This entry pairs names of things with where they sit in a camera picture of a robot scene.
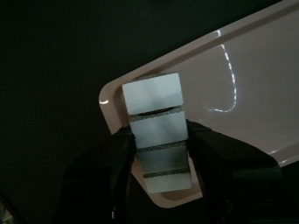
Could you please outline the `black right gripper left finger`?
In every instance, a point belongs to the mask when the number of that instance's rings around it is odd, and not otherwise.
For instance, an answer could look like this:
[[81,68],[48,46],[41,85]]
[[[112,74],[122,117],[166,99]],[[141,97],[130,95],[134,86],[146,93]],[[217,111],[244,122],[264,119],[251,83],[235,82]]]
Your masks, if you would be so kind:
[[50,224],[126,224],[126,195],[134,136],[121,128],[68,166]]

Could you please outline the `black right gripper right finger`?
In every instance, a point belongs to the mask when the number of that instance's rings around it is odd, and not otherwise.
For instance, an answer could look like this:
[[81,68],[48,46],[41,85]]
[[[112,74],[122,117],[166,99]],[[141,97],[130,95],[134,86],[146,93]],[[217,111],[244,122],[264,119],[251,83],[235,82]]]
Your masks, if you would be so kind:
[[256,147],[186,122],[186,148],[215,224],[283,224],[281,172]]

